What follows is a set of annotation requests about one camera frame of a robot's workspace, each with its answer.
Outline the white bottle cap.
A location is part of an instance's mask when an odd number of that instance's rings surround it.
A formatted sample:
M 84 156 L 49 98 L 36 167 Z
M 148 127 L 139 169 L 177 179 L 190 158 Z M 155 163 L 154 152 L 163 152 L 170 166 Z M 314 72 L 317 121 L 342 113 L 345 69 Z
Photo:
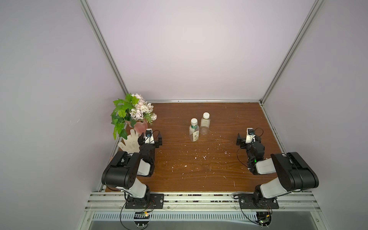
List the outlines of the white bottle cap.
M 198 124 L 198 120 L 196 118 L 192 118 L 191 119 L 191 125 L 192 126 L 197 126 L 197 124 Z
M 208 112 L 205 112 L 205 113 L 203 114 L 203 118 L 204 118 L 204 119 L 209 119 L 209 118 L 210 118 L 210 114 L 209 114 Z

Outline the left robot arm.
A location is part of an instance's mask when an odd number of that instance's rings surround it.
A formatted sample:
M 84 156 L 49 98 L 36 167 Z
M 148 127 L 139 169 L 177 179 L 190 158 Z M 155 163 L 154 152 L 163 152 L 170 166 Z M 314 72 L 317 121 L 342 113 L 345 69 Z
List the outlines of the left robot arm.
M 103 172 L 102 184 L 114 191 L 124 191 L 133 200 L 149 200 L 149 187 L 137 177 L 151 177 L 155 169 L 155 149 L 162 145 L 161 134 L 136 133 L 118 143 L 118 151 Z

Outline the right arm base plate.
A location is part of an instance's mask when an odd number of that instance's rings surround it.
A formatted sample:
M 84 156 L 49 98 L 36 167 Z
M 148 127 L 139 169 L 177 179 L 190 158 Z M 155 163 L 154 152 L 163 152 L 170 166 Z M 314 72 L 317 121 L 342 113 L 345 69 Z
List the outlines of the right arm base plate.
M 254 194 L 238 194 L 238 201 L 242 209 L 279 209 L 275 198 L 257 197 Z

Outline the right electronics board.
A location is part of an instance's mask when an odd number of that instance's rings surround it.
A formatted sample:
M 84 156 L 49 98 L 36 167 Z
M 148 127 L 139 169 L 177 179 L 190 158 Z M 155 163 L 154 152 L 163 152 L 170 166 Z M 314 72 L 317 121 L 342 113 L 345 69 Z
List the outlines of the right electronics board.
M 268 227 L 271 224 L 272 215 L 266 212 L 256 212 L 256 223 L 261 227 Z

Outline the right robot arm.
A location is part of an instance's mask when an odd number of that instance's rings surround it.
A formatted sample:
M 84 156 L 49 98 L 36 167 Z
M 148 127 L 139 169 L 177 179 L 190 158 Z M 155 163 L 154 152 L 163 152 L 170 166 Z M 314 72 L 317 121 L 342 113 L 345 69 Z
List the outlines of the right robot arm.
M 319 186 L 318 176 L 297 152 L 271 154 L 270 158 L 264 158 L 265 147 L 261 137 L 252 128 L 247 129 L 245 138 L 237 135 L 236 145 L 246 151 L 248 162 L 245 165 L 252 174 L 277 174 L 277 178 L 256 186 L 256 201 L 270 200 Z

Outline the pink glass vase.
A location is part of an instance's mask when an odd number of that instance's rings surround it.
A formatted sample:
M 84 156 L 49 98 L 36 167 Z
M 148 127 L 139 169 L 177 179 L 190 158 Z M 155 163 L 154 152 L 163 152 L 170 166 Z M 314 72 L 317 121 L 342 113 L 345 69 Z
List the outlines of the pink glass vase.
M 143 122 L 136 122 L 136 124 L 134 125 L 134 130 L 136 131 L 137 134 L 141 135 L 142 133 L 146 132 L 146 129 L 148 128 L 148 123 L 147 121 L 143 121 Z

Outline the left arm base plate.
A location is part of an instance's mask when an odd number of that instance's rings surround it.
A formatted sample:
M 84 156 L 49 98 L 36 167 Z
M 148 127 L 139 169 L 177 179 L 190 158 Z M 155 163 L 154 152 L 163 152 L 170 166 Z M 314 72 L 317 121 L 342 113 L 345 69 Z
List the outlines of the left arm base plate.
M 146 194 L 144 198 L 127 195 L 126 209 L 163 209 L 164 194 Z

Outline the electronics board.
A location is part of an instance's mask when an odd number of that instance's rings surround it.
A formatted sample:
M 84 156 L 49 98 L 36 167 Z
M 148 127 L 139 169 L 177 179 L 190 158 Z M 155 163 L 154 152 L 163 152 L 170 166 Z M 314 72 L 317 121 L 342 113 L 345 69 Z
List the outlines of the electronics board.
M 256 223 L 261 227 L 268 227 L 271 224 L 272 215 L 266 212 L 256 212 Z
M 146 212 L 135 212 L 133 220 L 138 230 L 144 230 L 148 227 L 150 215 Z

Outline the left electronics board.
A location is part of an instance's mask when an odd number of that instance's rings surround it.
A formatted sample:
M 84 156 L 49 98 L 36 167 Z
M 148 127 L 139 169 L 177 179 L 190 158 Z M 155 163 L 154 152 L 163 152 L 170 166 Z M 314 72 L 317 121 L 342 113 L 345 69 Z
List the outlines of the left electronics board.
M 135 212 L 133 220 L 138 230 L 144 230 L 148 227 L 150 215 L 146 212 Z

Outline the aluminium front rail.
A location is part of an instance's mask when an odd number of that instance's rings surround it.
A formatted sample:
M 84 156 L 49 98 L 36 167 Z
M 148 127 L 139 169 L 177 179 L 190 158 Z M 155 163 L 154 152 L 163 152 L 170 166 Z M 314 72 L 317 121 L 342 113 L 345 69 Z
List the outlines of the aluminium front rail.
M 255 206 L 246 192 L 158 192 L 151 194 L 149 207 L 159 211 L 321 211 L 311 192 L 289 193 L 273 198 L 271 204 Z

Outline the labelled clear plastic bottle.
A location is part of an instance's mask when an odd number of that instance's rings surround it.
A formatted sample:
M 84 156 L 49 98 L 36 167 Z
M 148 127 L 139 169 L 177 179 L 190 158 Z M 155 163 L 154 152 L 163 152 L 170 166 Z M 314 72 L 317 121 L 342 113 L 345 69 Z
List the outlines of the labelled clear plastic bottle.
M 200 129 L 198 127 L 197 122 L 191 122 L 191 126 L 189 127 L 189 137 L 192 142 L 196 142 L 199 140 Z

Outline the artificial flower bouquet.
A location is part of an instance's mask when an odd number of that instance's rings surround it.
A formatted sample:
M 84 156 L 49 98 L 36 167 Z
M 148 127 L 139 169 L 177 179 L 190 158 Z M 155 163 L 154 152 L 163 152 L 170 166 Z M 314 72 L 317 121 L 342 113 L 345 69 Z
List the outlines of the artificial flower bouquet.
M 114 105 L 115 109 L 111 114 L 114 139 L 117 137 L 127 139 L 126 127 L 134 129 L 137 121 L 152 124 L 157 119 L 157 115 L 153 112 L 154 106 L 139 94 L 127 94 L 124 99 L 115 100 Z

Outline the white knitted work glove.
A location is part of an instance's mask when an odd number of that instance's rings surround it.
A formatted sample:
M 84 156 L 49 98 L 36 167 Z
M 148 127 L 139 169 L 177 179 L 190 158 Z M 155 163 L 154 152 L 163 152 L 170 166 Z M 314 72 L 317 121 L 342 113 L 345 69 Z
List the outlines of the white knitted work glove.
M 138 143 L 139 137 L 139 133 L 136 133 L 134 129 L 131 129 L 130 135 L 127 136 L 127 139 L 122 139 L 123 141 L 119 142 L 117 145 L 122 151 L 127 153 L 138 153 L 140 152 L 140 145 Z

